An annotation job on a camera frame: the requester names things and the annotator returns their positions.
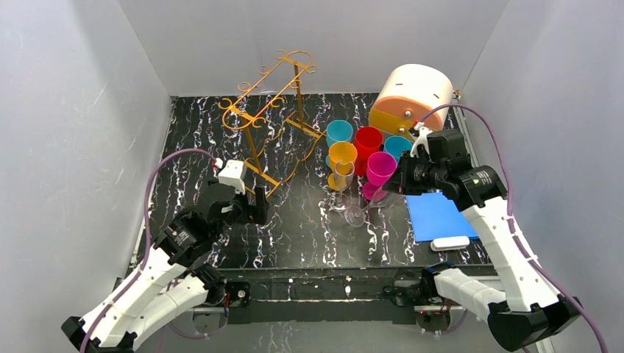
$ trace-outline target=pink cup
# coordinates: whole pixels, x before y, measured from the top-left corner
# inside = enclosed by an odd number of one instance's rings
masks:
[[[371,154],[366,166],[366,176],[369,182],[364,185],[362,194],[366,199],[372,199],[375,191],[382,187],[397,170],[397,160],[388,152],[375,152]]]

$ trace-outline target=white panel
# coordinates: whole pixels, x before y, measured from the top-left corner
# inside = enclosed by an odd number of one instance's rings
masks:
[[[125,273],[170,99],[115,1],[2,1],[0,82],[0,352],[75,351],[60,325]]]
[[[624,352],[624,6],[513,0],[470,75],[463,100],[492,122],[515,189],[515,213],[540,263]],[[476,118],[482,164],[496,165]],[[557,352],[598,352],[578,320]]]
[[[378,92],[406,63],[437,68],[461,88],[507,0],[120,3],[169,93],[208,96],[256,81],[278,49],[314,56],[320,69],[303,77],[305,93]],[[261,90],[283,87],[292,71]]]

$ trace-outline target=metal stand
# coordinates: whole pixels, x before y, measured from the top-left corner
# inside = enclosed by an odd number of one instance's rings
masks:
[[[238,100],[235,102],[232,102],[231,99],[228,98],[223,98],[223,101],[219,102],[219,107],[223,110],[225,110],[225,112],[223,113],[223,118],[221,119],[223,121],[223,125],[225,127],[227,127],[228,129],[231,130],[240,130],[243,129],[245,131],[245,135],[247,137],[247,142],[249,143],[249,147],[251,148],[251,152],[252,152],[252,156],[247,158],[245,160],[245,164],[247,165],[247,168],[252,170],[254,173],[256,173],[257,175],[263,177],[267,182],[270,182],[273,187],[272,189],[266,193],[266,197],[270,197],[273,192],[275,190],[277,190],[277,188],[284,184],[287,183],[294,175],[295,171],[297,171],[297,167],[299,166],[299,164],[305,162],[311,155],[312,152],[314,151],[314,149],[316,148],[316,144],[319,142],[319,140],[321,139],[321,137],[323,137],[325,135],[325,131],[321,132],[318,129],[315,129],[313,126],[311,126],[310,124],[307,124],[304,121],[303,118],[303,99],[301,96],[301,75],[303,73],[307,73],[307,74],[312,74],[316,71],[316,69],[318,68],[316,65],[312,64],[312,56],[307,53],[306,51],[293,51],[290,54],[286,54],[284,51],[279,50],[279,52],[282,53],[283,56],[281,57],[275,57],[275,59],[279,60],[279,62],[273,66],[273,68],[269,69],[268,66],[266,65],[262,65],[263,68],[266,69],[266,71],[260,71],[258,70],[258,73],[260,75],[262,75],[262,77],[254,84],[251,85],[248,82],[243,82],[242,85],[247,85],[246,88],[241,88],[240,85],[238,85],[238,90],[241,91],[243,93],[242,96],[238,97]],[[297,62],[296,60],[293,60],[291,58],[291,56],[293,54],[298,54],[298,53],[302,53],[302,54],[306,54],[309,58],[308,63],[306,64],[302,64]],[[284,88],[282,88],[282,90],[280,92],[278,92],[270,101],[269,103],[267,103],[267,105],[264,106],[264,108],[262,108],[260,110],[260,112],[258,112],[256,115],[251,116],[250,114],[241,111],[238,108],[238,103],[240,103],[241,101],[243,101],[248,95],[249,92],[251,92],[254,88],[256,88],[260,82],[262,82],[266,77],[268,77],[271,72],[273,72],[278,66],[280,66],[282,63],[284,62],[288,62],[293,64],[294,66],[294,78],[290,80],[290,82],[288,82]],[[282,125],[280,126],[280,129],[278,130],[277,134],[275,135],[275,137],[273,138],[265,138],[264,139],[264,143],[262,144],[260,151],[258,151],[256,149],[256,145],[254,144],[253,141],[253,136],[251,133],[251,129],[250,126],[257,129],[260,127],[260,122],[264,122],[266,123],[266,118],[264,118],[263,116],[261,116],[264,112],[266,112],[267,109],[269,109],[270,107],[272,108],[276,108],[279,106],[279,103],[283,103],[284,102],[284,98],[282,97],[282,93],[284,93],[285,90],[287,89],[294,89],[297,91],[297,103],[299,106],[298,112],[293,112],[292,114],[290,114],[285,120],[284,122],[282,122]],[[293,120],[293,115],[295,113],[299,113],[299,121],[295,121]],[[240,117],[242,118],[243,123],[240,126],[230,126],[227,123],[227,118],[230,117],[231,115],[235,115],[236,117]],[[262,164],[260,163],[260,156],[264,153],[264,149],[266,147],[266,144],[270,141],[276,140],[278,139],[283,130],[286,127],[286,124],[290,124],[293,127],[296,127],[297,129],[302,130],[303,132],[305,132],[306,134],[312,136],[314,138],[314,142],[312,147],[310,148],[310,150],[308,151],[308,153],[305,155],[305,157],[303,157],[300,160],[297,160],[297,162],[295,163],[295,166],[293,168],[293,171],[290,173],[290,175],[288,175],[285,179],[277,181],[275,179],[273,179],[272,177],[270,177],[268,175],[268,172],[264,172],[264,168],[262,166]],[[250,191],[251,193],[253,193],[253,190],[245,185],[245,188]]]

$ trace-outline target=clear plastic wine glass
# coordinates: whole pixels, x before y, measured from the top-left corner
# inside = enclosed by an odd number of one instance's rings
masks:
[[[333,173],[327,179],[330,188],[338,191],[330,201],[330,208],[335,211],[345,211],[350,205],[349,196],[344,194],[353,181],[355,166],[349,160],[339,160],[333,167]]]
[[[347,223],[352,227],[362,227],[364,225],[364,221],[366,218],[366,212],[371,208],[375,207],[386,207],[389,206],[399,199],[401,199],[403,195],[399,195],[396,193],[390,193],[388,191],[382,190],[382,188],[378,188],[373,194],[370,202],[364,208],[360,208],[356,204],[351,204],[344,211],[344,219],[347,220]]]

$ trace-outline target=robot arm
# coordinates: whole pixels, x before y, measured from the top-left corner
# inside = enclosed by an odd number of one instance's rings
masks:
[[[489,166],[472,167],[457,130],[410,129],[416,143],[401,157],[399,168],[384,190],[421,195],[442,190],[474,227],[500,275],[505,292],[494,290],[463,274],[451,263],[422,272],[421,299],[452,299],[487,319],[496,341],[510,352],[562,331],[578,311],[528,263],[536,259],[515,220],[507,216],[507,190]],[[515,224],[512,234],[508,222]],[[529,254],[525,257],[514,237]]]
[[[208,299],[212,291],[225,284],[225,278],[211,265],[204,264],[189,274],[173,289],[151,301],[128,327],[136,335],[132,349],[136,351],[154,332],[178,315]]]
[[[242,182],[245,170],[244,163],[228,161],[219,172],[219,182],[209,182],[199,201],[181,210],[155,238],[142,271],[136,268],[83,317],[72,316],[63,323],[61,329],[77,349],[108,304],[114,302],[89,337],[87,352],[133,352],[164,324],[206,302],[209,294],[224,286],[225,278],[212,266],[189,268],[211,250],[225,225],[266,223],[269,206],[264,190],[256,188],[255,205],[249,204]],[[157,296],[183,274],[187,275],[181,284]],[[131,281],[127,291],[113,301]]]

